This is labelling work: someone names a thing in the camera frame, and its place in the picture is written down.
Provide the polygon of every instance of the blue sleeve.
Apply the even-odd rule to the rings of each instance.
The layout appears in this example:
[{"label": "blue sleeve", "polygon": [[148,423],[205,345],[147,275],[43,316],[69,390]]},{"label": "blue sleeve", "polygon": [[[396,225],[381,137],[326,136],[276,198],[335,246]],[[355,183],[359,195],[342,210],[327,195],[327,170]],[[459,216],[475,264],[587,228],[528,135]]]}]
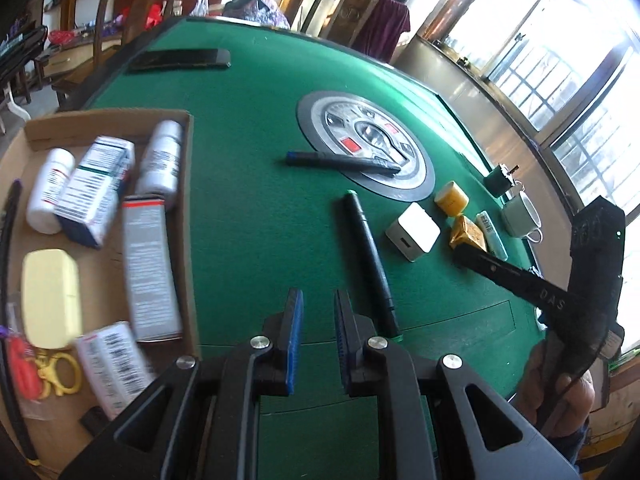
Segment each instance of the blue sleeve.
[{"label": "blue sleeve", "polygon": [[582,444],[584,444],[584,439],[587,437],[588,428],[589,419],[585,420],[582,427],[575,431],[575,433],[567,436],[550,438],[549,442],[569,461],[570,464],[575,465],[575,461],[578,459],[578,452],[580,451]]}]

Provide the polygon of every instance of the white bottle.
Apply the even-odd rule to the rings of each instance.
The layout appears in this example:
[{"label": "white bottle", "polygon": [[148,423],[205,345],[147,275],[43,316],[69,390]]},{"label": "white bottle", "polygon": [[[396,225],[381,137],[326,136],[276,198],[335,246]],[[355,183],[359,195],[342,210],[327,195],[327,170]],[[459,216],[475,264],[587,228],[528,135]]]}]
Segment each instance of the white bottle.
[{"label": "white bottle", "polygon": [[37,232],[53,235],[60,231],[60,222],[53,214],[53,209],[75,165],[74,156],[67,150],[55,148],[47,155],[27,204],[27,224]]},{"label": "white bottle", "polygon": [[156,126],[140,164],[136,193],[155,193],[164,197],[164,209],[175,205],[180,173],[182,127],[175,121]]}]

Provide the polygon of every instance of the white charger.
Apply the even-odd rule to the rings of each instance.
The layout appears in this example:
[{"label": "white charger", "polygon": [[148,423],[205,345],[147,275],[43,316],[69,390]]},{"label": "white charger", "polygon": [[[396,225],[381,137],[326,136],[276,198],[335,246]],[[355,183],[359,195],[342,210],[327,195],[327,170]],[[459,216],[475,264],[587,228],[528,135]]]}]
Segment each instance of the white charger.
[{"label": "white charger", "polygon": [[436,222],[416,202],[386,230],[386,236],[410,262],[431,251],[439,235]]}]

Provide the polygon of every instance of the silver screw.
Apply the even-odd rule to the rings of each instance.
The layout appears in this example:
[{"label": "silver screw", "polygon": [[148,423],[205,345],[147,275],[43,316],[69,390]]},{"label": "silver screw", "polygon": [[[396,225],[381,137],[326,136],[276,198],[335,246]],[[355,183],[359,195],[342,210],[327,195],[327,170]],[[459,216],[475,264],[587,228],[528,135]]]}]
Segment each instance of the silver screw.
[{"label": "silver screw", "polygon": [[447,368],[451,368],[452,370],[456,370],[462,366],[462,359],[455,354],[447,354],[442,358],[442,364],[444,364]]},{"label": "silver screw", "polygon": [[382,336],[375,335],[369,338],[369,340],[367,341],[367,344],[371,348],[375,348],[376,350],[382,350],[383,348],[386,348],[386,346],[388,345],[388,342]]},{"label": "silver screw", "polygon": [[181,355],[175,360],[175,365],[180,370],[188,370],[196,365],[196,359],[191,355]]},{"label": "silver screw", "polygon": [[255,349],[267,348],[271,344],[269,338],[265,335],[257,335],[256,337],[251,338],[251,346]]}]

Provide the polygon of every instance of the mug handle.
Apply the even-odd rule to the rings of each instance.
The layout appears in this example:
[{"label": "mug handle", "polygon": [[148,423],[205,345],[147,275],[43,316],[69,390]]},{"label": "mug handle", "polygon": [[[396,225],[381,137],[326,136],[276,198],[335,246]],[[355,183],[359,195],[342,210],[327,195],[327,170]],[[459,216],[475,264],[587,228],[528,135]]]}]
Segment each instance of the mug handle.
[{"label": "mug handle", "polygon": [[[521,193],[521,192],[524,191],[524,184],[521,183],[521,181],[519,181],[519,180],[515,180],[514,184],[513,184],[513,187],[516,187],[518,184],[520,184],[520,187],[522,188],[518,193]],[[518,193],[511,191],[511,195],[512,196],[516,196]]]},{"label": "mug handle", "polygon": [[[540,234],[540,240],[534,240],[533,238],[531,238],[531,235],[533,233]],[[525,236],[525,238],[533,244],[539,244],[542,241],[542,229],[540,229],[539,227],[536,227],[535,229],[533,229],[532,232],[530,232],[527,236]]]}]

